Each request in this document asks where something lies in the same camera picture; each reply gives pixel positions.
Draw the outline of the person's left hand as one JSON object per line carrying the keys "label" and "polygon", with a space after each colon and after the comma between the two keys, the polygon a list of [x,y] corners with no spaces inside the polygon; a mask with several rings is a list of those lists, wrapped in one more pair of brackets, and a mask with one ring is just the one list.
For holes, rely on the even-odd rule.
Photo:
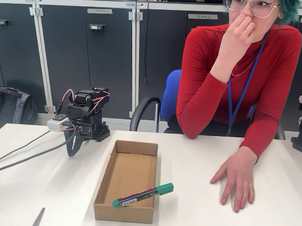
{"label": "person's left hand", "polygon": [[235,191],[234,211],[244,209],[246,203],[254,201],[253,166],[257,161],[256,154],[248,147],[241,146],[223,162],[210,183],[226,177],[226,185],[220,199],[225,204],[231,192]]}

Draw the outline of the person's right hand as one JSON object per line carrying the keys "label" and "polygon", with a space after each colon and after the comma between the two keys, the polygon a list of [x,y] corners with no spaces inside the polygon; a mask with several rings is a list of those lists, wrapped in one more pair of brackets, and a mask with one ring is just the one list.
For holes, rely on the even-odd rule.
{"label": "person's right hand", "polygon": [[252,43],[254,27],[251,17],[238,16],[223,35],[217,59],[235,65]]}

